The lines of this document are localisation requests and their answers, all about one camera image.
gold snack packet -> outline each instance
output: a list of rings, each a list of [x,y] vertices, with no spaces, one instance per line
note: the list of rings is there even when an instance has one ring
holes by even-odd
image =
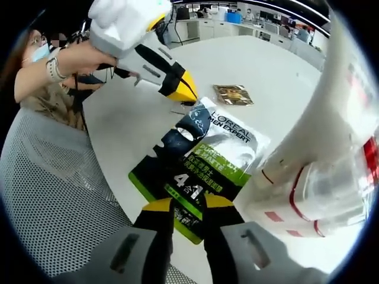
[[[242,85],[213,85],[220,102],[227,105],[253,105],[248,92]]]

face mask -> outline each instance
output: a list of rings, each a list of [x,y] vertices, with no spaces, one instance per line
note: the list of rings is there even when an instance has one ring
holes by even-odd
[[[49,45],[46,43],[40,46],[31,56],[33,62],[36,62],[50,54]]]

round table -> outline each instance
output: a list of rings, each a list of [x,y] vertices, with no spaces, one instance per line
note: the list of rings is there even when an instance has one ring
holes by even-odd
[[[317,69],[296,55],[251,36],[199,41],[173,49],[172,55],[191,72],[199,96],[207,96],[217,104],[214,84],[245,86],[254,105],[222,107],[271,139],[266,155],[299,119],[320,77]],[[153,146],[182,117],[171,112],[174,102],[149,84],[142,82],[134,87],[134,82],[135,78],[123,80],[115,76],[84,102],[88,133],[99,165],[132,222],[147,201],[130,182],[128,174],[145,155],[152,153]],[[251,190],[246,185],[236,198],[239,211],[248,202]],[[294,239],[288,241],[290,247]],[[193,245],[176,230],[173,242],[171,263],[197,283],[211,283],[203,245]],[[343,255],[338,255],[332,266]],[[314,264],[307,260],[300,262]],[[323,270],[329,269],[320,264]]]

brown shirt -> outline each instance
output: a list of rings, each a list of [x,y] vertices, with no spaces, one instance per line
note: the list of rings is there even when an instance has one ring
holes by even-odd
[[[20,105],[73,128],[84,130],[81,114],[74,114],[72,103],[73,97],[59,83],[52,83],[33,92]]]

wristwatch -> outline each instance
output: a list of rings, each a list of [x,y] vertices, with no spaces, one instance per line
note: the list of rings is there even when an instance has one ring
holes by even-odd
[[[65,80],[68,76],[63,76],[58,69],[58,58],[56,55],[61,49],[54,49],[53,52],[50,53],[49,58],[46,62],[46,73],[47,77],[51,82],[61,82]]]

